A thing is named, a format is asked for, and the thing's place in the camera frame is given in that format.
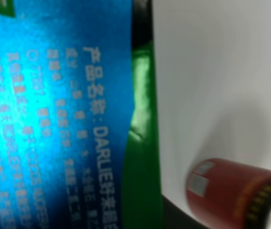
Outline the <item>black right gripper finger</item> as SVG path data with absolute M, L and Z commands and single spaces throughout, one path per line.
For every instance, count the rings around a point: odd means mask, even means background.
M 175 206 L 164 195 L 163 228 L 164 229 L 204 229 L 204 226 Z

